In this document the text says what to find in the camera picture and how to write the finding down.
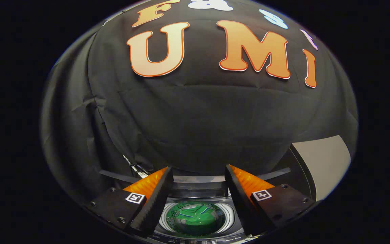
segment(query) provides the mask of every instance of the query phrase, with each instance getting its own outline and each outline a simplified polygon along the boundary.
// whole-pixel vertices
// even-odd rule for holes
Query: black cloth backdrop
[[[358,134],[356,101],[345,71],[315,34],[255,2],[228,0],[234,10],[191,9],[174,3],[164,16],[138,27],[137,12],[162,0],[136,6],[79,37],[52,68],[42,101],[41,138],[47,162],[77,201],[109,186],[100,169],[133,176],[130,162],[152,171],[172,166],[183,174],[222,175],[232,164],[253,174],[268,173],[292,142],[340,135],[351,156]],[[283,29],[259,9],[285,21]],[[248,26],[261,40],[267,31],[288,40],[288,80],[257,73],[245,52],[244,72],[225,71],[225,31],[218,20]],[[170,74],[146,78],[130,66],[127,40],[153,31],[151,61],[167,55],[161,27],[189,22],[185,54]],[[299,30],[313,38],[316,51]],[[317,87],[305,85],[302,49],[316,58]]]

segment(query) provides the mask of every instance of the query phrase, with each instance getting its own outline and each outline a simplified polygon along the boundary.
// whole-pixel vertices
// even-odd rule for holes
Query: letter
[[[271,54],[266,72],[271,76],[290,78],[287,40],[283,36],[269,31],[260,42],[254,33],[242,23],[220,20],[216,24],[224,28],[226,33],[226,58],[219,62],[222,69],[245,71],[248,68],[248,63],[243,61],[243,50],[245,50],[255,71],[261,71]]]
[[[308,35],[308,33],[306,33],[306,31],[304,31],[303,29],[300,29],[300,31],[302,31],[303,34],[305,34],[305,37],[308,39],[308,41],[311,43],[311,45],[312,45],[316,50],[318,50],[319,48],[314,44],[314,41],[313,41],[312,38]]]
[[[160,62],[151,62],[148,57],[148,39],[153,31],[146,31],[131,37],[127,41],[130,46],[130,64],[136,74],[144,77],[163,76],[175,70],[183,61],[185,46],[183,30],[189,27],[187,22],[166,25],[160,29],[167,34],[167,57]]]
[[[264,14],[264,18],[266,20],[269,20],[269,22],[271,22],[272,24],[280,26],[284,29],[288,29],[288,26],[284,23],[284,21],[281,18],[277,17],[276,15],[274,15],[270,12],[262,10],[262,9],[259,9],[258,11],[260,11],[260,13]]]
[[[306,56],[306,67],[308,68],[308,73],[306,74],[306,78],[305,78],[305,84],[310,88],[315,88],[317,86],[316,58],[308,50],[302,49],[302,51]]]
[[[216,9],[222,11],[231,11],[233,9],[224,0],[192,0],[192,2],[188,5],[192,9]]]
[[[155,4],[153,6],[150,6],[148,8],[145,8],[137,12],[137,14],[139,14],[138,21],[135,22],[132,25],[132,27],[136,27],[144,23],[147,23],[149,21],[161,18],[164,14],[162,13],[158,14],[157,11],[165,12],[171,8],[170,3],[178,3],[178,2],[180,2],[180,0],[170,0],[163,3]]]

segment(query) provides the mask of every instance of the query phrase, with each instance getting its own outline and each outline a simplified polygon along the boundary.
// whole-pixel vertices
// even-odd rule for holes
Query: black background
[[[85,214],[64,193],[47,168],[38,136],[42,89],[52,65],[77,37],[130,3],[0,1],[0,242],[133,243]],[[390,62],[390,6],[264,3],[316,34],[342,62],[356,93],[360,137],[338,188],[309,215],[259,242],[390,242],[388,221],[375,210],[390,199],[390,191],[381,190],[383,178],[372,179],[377,168],[390,177],[385,161],[390,150],[374,140],[390,144],[390,103],[383,102],[390,97],[390,79],[381,79],[390,74],[384,65]],[[389,114],[378,115],[380,110]],[[379,197],[369,200],[370,195]]]

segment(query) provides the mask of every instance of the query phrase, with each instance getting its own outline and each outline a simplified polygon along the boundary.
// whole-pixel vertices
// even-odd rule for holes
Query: screw
[[[126,219],[124,219],[123,217],[118,217],[117,220],[118,220],[118,222],[121,222],[121,223],[126,222]]]

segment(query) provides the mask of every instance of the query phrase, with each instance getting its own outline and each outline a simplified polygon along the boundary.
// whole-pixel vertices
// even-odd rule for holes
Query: white panel
[[[326,198],[338,185],[351,163],[350,153],[340,136],[293,143],[307,165],[316,185],[317,199]]]

